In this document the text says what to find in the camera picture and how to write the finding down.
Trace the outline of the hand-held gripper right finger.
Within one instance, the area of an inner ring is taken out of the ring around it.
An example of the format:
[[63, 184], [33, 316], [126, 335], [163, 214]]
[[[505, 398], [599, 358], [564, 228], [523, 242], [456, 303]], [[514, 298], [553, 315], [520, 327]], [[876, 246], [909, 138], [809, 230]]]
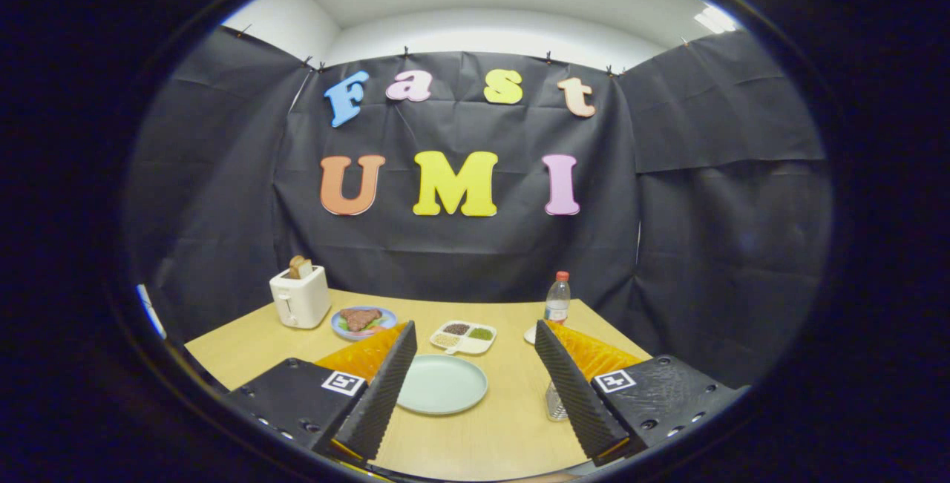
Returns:
[[537, 321], [534, 348], [584, 455], [597, 466], [684, 436], [749, 391], [680, 358], [636, 358], [557, 322]]

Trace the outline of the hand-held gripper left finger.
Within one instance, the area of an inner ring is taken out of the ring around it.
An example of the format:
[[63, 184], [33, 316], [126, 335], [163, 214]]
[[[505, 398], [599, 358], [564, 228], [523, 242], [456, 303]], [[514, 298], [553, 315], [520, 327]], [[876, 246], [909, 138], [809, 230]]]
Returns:
[[286, 358], [224, 398], [284, 441], [365, 465], [376, 458], [416, 350], [415, 323], [402, 322], [316, 362]]

